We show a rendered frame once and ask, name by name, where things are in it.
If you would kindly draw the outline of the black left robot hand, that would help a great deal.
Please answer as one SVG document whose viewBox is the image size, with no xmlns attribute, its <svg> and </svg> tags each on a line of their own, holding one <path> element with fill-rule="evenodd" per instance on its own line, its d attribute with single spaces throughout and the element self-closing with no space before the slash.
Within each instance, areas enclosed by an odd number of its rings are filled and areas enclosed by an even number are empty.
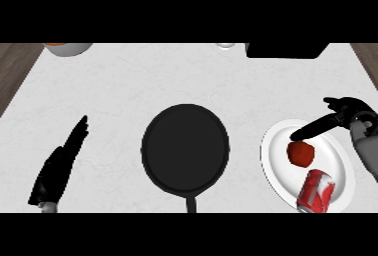
<svg viewBox="0 0 378 256">
<path fill-rule="evenodd" d="M 59 202 L 71 176 L 74 161 L 88 135 L 87 128 L 87 116 L 82 116 L 72 128 L 65 144 L 54 149 L 44 161 L 31 190 L 29 205 L 38 206 L 46 202 Z"/>
</svg>

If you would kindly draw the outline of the black appliance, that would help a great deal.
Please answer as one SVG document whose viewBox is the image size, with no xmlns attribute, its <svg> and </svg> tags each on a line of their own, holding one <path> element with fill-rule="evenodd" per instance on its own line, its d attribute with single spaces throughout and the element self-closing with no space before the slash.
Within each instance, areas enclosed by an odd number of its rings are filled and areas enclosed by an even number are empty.
<svg viewBox="0 0 378 256">
<path fill-rule="evenodd" d="M 246 43 L 248 58 L 316 59 L 328 43 Z"/>
</svg>

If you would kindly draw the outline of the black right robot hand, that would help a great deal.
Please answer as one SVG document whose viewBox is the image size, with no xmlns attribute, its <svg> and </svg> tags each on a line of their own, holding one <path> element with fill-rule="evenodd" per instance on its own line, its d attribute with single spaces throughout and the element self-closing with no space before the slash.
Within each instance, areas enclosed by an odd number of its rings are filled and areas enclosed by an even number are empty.
<svg viewBox="0 0 378 256">
<path fill-rule="evenodd" d="M 332 113 L 316 119 L 291 134 L 292 141 L 311 139 L 335 127 L 350 129 L 353 121 L 369 122 L 370 126 L 366 128 L 364 135 L 378 135 L 378 113 L 360 99 L 325 97 L 323 102 Z"/>
</svg>

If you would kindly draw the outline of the white bowl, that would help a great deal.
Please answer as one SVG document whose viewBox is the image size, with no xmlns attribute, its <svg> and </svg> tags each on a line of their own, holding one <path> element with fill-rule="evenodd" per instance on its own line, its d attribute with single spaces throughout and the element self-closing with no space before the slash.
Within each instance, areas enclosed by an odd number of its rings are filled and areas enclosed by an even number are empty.
<svg viewBox="0 0 378 256">
<path fill-rule="evenodd" d="M 44 47 L 59 57 L 71 57 L 84 53 L 91 43 L 44 43 Z"/>
</svg>

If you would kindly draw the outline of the red bell pepper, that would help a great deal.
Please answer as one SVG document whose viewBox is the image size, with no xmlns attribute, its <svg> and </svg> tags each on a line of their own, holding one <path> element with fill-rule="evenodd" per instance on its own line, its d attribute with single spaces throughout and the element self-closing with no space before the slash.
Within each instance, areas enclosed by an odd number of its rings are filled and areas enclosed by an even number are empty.
<svg viewBox="0 0 378 256">
<path fill-rule="evenodd" d="M 286 155 L 292 165 L 307 168 L 314 159 L 314 147 L 302 141 L 291 142 Z"/>
</svg>

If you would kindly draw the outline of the black frying pan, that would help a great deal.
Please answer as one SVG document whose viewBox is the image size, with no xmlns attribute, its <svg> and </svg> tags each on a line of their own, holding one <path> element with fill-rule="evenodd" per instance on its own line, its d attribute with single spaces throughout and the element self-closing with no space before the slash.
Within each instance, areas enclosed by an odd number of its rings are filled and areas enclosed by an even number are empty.
<svg viewBox="0 0 378 256">
<path fill-rule="evenodd" d="M 155 116 L 142 138 L 142 164 L 153 184 L 186 199 L 189 213 L 224 172 L 229 152 L 224 125 L 205 107 L 178 104 Z"/>
</svg>

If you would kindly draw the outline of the white plate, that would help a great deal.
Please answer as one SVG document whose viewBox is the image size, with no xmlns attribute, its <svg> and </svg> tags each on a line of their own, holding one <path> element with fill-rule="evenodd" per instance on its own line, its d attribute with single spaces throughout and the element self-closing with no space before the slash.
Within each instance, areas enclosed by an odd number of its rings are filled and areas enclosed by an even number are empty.
<svg viewBox="0 0 378 256">
<path fill-rule="evenodd" d="M 266 131 L 260 145 L 260 161 L 264 175 L 277 196 L 297 208 L 297 197 L 311 169 L 322 170 L 335 181 L 328 212 L 339 213 L 354 196 L 356 178 L 348 155 L 341 144 L 326 132 L 305 141 L 314 147 L 314 159 L 307 168 L 291 164 L 286 147 L 291 134 L 308 124 L 300 119 L 279 121 Z"/>
</svg>

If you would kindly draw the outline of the red and white can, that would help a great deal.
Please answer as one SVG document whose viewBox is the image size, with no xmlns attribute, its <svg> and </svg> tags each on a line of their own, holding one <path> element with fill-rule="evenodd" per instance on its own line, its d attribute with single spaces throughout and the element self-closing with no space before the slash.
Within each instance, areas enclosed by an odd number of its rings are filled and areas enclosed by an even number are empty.
<svg viewBox="0 0 378 256">
<path fill-rule="evenodd" d="M 310 170 L 297 197 L 297 210 L 304 213 L 326 213 L 333 189 L 332 177 L 317 169 Z"/>
</svg>

